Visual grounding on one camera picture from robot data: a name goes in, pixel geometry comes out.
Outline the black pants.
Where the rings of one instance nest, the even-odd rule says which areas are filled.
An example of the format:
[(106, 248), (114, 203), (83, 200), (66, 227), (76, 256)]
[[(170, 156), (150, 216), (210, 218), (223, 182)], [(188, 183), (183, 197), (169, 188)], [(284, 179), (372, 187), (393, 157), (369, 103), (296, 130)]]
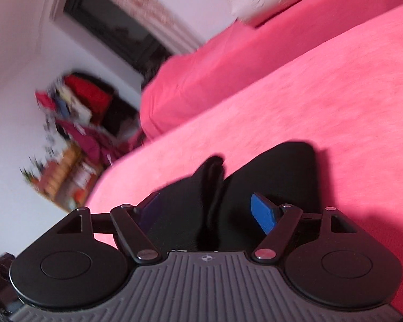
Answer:
[(154, 246), (171, 250), (253, 251), (265, 237), (252, 216), (259, 193), (273, 204), (320, 211), (316, 153), (307, 142), (284, 142), (225, 175), (214, 155), (188, 177), (166, 185), (140, 212), (137, 224)]

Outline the hanging clothes pile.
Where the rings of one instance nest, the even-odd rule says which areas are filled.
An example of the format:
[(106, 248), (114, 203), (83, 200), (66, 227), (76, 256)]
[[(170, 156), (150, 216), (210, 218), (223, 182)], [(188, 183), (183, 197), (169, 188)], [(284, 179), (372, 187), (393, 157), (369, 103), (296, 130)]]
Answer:
[(35, 99), (46, 114), (46, 131), (75, 143), (94, 164), (110, 166), (146, 141), (137, 109), (87, 72), (58, 77), (35, 91)]

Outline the wooden shelf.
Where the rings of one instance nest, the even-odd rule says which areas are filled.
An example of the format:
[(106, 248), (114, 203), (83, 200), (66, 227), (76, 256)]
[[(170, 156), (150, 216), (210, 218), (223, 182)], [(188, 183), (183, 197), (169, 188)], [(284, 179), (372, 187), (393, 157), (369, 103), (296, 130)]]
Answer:
[(84, 206), (103, 166), (94, 164), (76, 144), (69, 144), (55, 159), (31, 158), (32, 167), (20, 170), (25, 181), (41, 196), (70, 213)]

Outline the dark window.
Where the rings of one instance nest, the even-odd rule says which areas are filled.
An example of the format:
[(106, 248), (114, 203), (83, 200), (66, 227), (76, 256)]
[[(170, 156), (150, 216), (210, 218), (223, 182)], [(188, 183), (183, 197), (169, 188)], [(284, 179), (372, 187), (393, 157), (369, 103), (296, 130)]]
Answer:
[(171, 56), (151, 32), (111, 0), (67, 0), (64, 13), (146, 79), (154, 77)]

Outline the floral beige curtain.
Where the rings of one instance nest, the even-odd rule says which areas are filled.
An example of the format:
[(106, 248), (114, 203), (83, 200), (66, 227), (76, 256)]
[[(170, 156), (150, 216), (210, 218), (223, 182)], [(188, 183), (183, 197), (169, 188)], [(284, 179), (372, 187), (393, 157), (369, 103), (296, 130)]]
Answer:
[(186, 54), (203, 41), (159, 0), (111, 0), (156, 37), (169, 51)]

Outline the pink bed blanket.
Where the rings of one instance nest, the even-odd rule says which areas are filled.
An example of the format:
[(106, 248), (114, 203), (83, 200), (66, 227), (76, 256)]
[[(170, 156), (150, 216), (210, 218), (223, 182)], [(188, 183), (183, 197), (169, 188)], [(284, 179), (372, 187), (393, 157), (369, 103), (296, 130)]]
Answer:
[[(88, 205), (137, 204), (214, 153), (231, 173), (287, 140), (319, 149), (323, 203), (403, 265), (403, 0), (125, 156)], [(403, 311), (403, 283), (394, 304)]]

